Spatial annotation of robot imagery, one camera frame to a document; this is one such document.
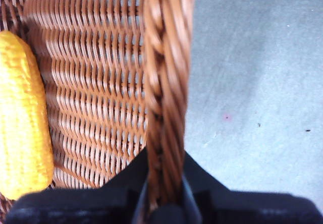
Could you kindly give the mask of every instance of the toy corn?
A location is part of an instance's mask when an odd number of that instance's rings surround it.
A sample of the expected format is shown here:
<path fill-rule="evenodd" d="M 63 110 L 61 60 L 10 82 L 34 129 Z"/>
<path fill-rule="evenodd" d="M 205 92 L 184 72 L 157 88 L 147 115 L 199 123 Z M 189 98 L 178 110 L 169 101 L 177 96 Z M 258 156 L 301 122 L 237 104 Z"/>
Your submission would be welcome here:
<path fill-rule="evenodd" d="M 9 199 L 45 189 L 53 154 L 45 91 L 29 46 L 0 32 L 0 192 Z"/>

